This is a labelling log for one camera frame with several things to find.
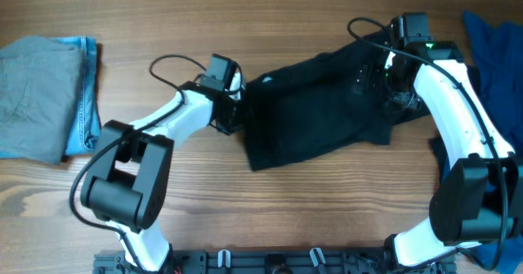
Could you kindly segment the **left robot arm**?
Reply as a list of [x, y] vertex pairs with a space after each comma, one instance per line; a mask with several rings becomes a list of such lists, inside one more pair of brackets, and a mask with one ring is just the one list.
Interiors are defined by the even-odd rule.
[[89, 227], [112, 231], [123, 250], [98, 254], [95, 273], [180, 273], [183, 259], [164, 238], [158, 216], [172, 153], [208, 125], [227, 135], [238, 127], [244, 95], [240, 65], [214, 54], [195, 79], [153, 114], [130, 124], [110, 120], [95, 154], [74, 179], [69, 207]]

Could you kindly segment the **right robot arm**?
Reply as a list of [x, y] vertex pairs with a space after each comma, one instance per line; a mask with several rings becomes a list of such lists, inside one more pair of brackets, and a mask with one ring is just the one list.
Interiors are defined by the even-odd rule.
[[490, 120], [458, 46], [434, 40], [426, 14], [405, 13], [380, 28], [390, 32], [391, 44], [353, 37], [387, 52], [390, 93], [422, 100], [449, 161], [428, 217], [387, 238], [383, 265], [389, 272], [409, 272], [463, 254], [492, 271], [507, 241], [522, 233], [522, 159]]

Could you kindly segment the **black shorts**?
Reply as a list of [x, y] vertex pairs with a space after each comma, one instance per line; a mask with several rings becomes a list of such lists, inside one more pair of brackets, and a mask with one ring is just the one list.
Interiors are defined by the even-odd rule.
[[393, 110], [374, 95], [352, 92], [363, 64], [383, 65], [387, 58], [371, 44], [389, 39], [388, 30], [368, 34], [248, 82], [244, 145], [251, 170], [299, 163], [359, 141], [387, 145], [395, 125], [428, 115], [422, 102], [420, 110]]

